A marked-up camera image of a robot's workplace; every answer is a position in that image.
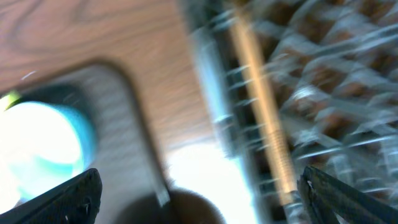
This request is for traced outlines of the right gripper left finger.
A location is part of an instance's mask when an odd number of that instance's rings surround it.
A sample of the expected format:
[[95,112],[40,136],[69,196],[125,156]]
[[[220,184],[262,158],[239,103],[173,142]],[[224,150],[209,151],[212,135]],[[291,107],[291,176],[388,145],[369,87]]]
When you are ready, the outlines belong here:
[[1,224],[94,224],[101,205],[100,173],[90,168],[1,215]]

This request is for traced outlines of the light blue bowl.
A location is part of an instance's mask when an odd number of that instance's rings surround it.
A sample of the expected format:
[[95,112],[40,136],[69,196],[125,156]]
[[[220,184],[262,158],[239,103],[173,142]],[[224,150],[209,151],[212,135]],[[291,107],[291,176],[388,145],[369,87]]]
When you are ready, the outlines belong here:
[[19,103],[1,113],[1,213],[81,174],[95,157],[91,121],[70,106]]

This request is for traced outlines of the wooden chopstick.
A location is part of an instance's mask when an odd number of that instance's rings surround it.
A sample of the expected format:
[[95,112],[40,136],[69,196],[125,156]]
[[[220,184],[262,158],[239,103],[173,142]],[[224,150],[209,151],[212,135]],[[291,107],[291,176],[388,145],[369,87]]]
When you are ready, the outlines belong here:
[[266,156],[271,173],[276,179],[280,203],[290,204],[294,201],[293,192],[297,187],[289,148],[272,87],[263,68],[264,59],[259,43],[249,23],[249,16],[237,7],[233,9],[231,35],[239,63],[245,66],[243,77],[248,81],[248,93],[255,99],[255,118],[264,124],[260,131],[266,140]]

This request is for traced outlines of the green yellow snack wrapper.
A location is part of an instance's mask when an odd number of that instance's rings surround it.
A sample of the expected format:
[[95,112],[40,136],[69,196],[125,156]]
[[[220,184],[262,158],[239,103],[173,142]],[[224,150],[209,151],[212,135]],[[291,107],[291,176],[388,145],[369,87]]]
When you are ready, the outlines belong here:
[[3,95],[0,99],[0,107],[1,107],[1,112],[6,111],[10,107],[12,107],[14,104],[16,104],[19,99],[21,98],[21,95],[13,90],[5,95]]

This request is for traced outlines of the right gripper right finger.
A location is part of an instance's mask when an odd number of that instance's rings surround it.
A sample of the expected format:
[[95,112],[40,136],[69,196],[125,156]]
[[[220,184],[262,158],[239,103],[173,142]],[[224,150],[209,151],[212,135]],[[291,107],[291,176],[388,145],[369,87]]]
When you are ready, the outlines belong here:
[[397,223],[397,210],[372,198],[316,167],[306,166],[297,188],[314,224]]

